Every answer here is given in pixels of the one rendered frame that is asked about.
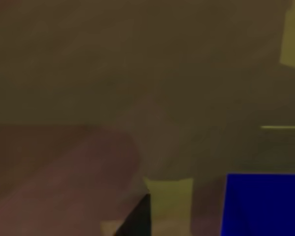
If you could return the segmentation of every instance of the blue object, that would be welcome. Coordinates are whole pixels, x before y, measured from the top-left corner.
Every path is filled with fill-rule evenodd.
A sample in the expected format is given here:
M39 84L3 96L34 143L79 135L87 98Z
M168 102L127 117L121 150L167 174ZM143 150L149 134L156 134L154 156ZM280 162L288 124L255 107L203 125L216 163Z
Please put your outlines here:
M295 175L229 174L221 236L295 236Z

